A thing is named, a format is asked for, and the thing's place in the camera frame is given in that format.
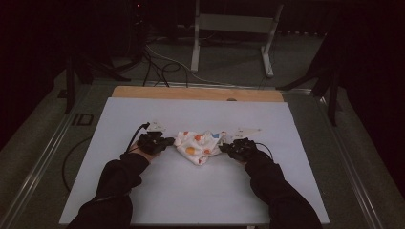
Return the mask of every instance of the white cloth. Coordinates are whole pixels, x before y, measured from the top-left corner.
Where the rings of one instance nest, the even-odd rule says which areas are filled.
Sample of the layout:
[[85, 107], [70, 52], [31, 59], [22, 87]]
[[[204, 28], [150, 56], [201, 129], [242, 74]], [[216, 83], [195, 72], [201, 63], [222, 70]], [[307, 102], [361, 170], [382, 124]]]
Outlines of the white cloth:
[[223, 142], [224, 136], [226, 132], [214, 135], [210, 132], [179, 132], [174, 145], [185, 158], [196, 165], [203, 165], [209, 156], [221, 152], [218, 144]]

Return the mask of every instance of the white table surface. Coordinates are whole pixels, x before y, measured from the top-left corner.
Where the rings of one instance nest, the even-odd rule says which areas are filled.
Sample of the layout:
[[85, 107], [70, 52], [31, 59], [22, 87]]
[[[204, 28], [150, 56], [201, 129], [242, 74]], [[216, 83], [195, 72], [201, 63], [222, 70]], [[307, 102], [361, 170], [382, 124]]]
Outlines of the white table surface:
[[[287, 103], [109, 98], [60, 223], [68, 224], [80, 206], [94, 197], [104, 165], [119, 158], [135, 130], [158, 120], [165, 137], [180, 131], [233, 135], [238, 128], [262, 131], [249, 139], [265, 144], [286, 180], [315, 209], [329, 218]], [[197, 166], [168, 147], [141, 174], [133, 189], [132, 223], [138, 225], [258, 225], [268, 223], [267, 206], [250, 189], [243, 166], [226, 154]]]

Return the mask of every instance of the white metal frame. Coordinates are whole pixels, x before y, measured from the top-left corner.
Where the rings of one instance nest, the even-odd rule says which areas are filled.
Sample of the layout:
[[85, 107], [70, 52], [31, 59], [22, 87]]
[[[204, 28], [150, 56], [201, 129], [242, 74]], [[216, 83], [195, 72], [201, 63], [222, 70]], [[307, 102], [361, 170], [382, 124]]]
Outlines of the white metal frame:
[[196, 0], [194, 47], [191, 59], [191, 71], [193, 73], [196, 73], [199, 70], [200, 30], [247, 31], [268, 34], [267, 42], [264, 46], [262, 46], [261, 53], [263, 57], [266, 76], [273, 77], [274, 73], [271, 68], [268, 52], [270, 50], [270, 46], [275, 35], [282, 10], [283, 5], [280, 4], [277, 7], [276, 14], [273, 18], [205, 14], [200, 13], [200, 0]]

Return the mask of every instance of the wooden board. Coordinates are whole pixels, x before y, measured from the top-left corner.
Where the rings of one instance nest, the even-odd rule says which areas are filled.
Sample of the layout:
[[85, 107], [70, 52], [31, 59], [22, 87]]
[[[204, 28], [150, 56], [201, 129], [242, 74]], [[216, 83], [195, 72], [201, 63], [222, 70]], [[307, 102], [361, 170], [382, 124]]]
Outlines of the wooden board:
[[118, 86], [112, 97], [284, 102], [278, 91]]

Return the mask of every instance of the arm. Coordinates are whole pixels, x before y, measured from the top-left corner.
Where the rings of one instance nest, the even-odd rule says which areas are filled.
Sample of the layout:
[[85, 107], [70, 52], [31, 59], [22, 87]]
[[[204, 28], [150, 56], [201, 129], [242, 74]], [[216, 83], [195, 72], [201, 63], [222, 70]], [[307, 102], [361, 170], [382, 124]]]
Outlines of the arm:
[[272, 159], [254, 156], [245, 170], [251, 177], [253, 192], [268, 205], [271, 229], [322, 228], [313, 208], [286, 182], [280, 166]]
[[140, 174], [149, 165], [151, 156], [134, 150], [120, 160], [108, 162], [100, 176], [96, 196], [85, 203], [68, 228], [128, 228], [132, 217], [132, 188], [141, 184]]

